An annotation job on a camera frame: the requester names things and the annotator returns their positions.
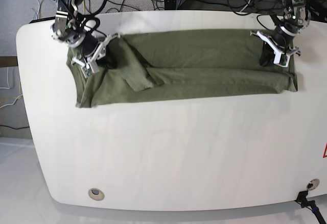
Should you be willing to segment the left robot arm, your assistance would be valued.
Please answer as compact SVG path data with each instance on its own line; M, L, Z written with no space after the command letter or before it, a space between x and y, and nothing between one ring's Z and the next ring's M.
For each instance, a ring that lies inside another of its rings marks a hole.
M293 40L311 20L306 0L283 0L282 4L283 19L279 19L276 14L270 16L275 25L270 34L259 30L250 33L263 42L260 66L277 65L287 68L294 55L301 55L300 49L293 45Z

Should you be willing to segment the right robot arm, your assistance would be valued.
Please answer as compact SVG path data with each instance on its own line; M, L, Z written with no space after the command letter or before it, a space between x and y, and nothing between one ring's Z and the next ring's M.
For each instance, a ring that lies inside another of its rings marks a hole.
M57 0L52 38L65 43L70 52L71 65L77 65L87 78L101 68L115 69L117 61L111 56L109 43L118 35L107 35L98 30L100 19L97 15L104 9L103 0L98 10L82 14L79 5L84 0Z

